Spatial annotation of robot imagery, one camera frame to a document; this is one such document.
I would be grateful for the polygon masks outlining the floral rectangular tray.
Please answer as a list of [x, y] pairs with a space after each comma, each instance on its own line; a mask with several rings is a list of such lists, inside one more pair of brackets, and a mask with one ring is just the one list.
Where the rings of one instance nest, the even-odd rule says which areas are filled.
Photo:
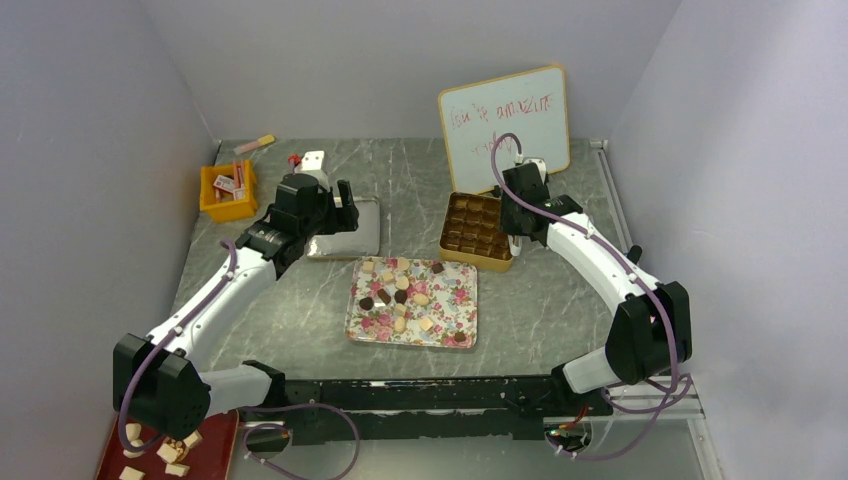
[[[344, 322], [344, 333], [352, 341], [384, 345], [469, 349], [478, 338], [478, 270], [461, 262], [409, 259], [408, 271], [397, 268], [399, 257], [364, 257], [353, 264], [352, 286]], [[375, 264], [372, 273], [363, 273], [365, 261]], [[434, 274], [431, 265], [441, 262], [445, 271]], [[384, 283], [381, 273], [392, 271], [395, 282]], [[385, 305], [376, 292], [385, 289], [391, 303]], [[397, 304], [394, 293], [406, 290], [405, 304]], [[359, 301], [365, 297], [374, 300], [370, 311], [362, 310]], [[406, 330], [398, 334], [393, 330], [395, 318], [406, 319]], [[466, 340], [453, 339], [464, 332]]]

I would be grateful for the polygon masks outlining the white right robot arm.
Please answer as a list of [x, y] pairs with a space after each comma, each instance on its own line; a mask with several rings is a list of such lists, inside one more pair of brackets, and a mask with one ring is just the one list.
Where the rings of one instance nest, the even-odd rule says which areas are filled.
[[502, 189], [500, 226], [558, 254], [594, 288], [613, 315], [605, 344], [561, 366], [549, 399], [561, 414], [576, 413], [588, 392], [633, 385], [671, 372], [692, 354], [689, 296], [678, 282], [663, 283], [615, 248], [573, 199], [551, 196], [539, 160], [526, 160], [496, 177]]

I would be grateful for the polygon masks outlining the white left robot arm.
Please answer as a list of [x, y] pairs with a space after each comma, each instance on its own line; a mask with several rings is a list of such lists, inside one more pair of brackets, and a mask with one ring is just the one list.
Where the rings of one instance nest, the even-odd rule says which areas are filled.
[[316, 235], [358, 227], [349, 181], [331, 187], [316, 173], [283, 177], [265, 215], [236, 240], [210, 280], [176, 313], [144, 336], [127, 334], [113, 350], [113, 406], [121, 424], [138, 422], [182, 440], [208, 417], [248, 409], [262, 420], [285, 409], [284, 373], [255, 360], [209, 371], [221, 335], [273, 286]]

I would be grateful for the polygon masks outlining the brown bar chocolate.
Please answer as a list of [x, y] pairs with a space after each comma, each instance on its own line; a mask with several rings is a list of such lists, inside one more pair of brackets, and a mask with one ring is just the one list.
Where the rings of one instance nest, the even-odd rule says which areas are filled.
[[376, 295], [383, 304], [388, 305], [391, 303], [392, 296], [385, 289], [379, 289]]

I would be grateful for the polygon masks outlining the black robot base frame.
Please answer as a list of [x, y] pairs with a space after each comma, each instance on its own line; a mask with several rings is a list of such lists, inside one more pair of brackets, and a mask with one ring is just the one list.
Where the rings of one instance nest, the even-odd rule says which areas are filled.
[[578, 394], [560, 373], [418, 379], [289, 379], [247, 421], [280, 421], [298, 445], [331, 441], [508, 436], [539, 440], [577, 419], [607, 417], [599, 391]]

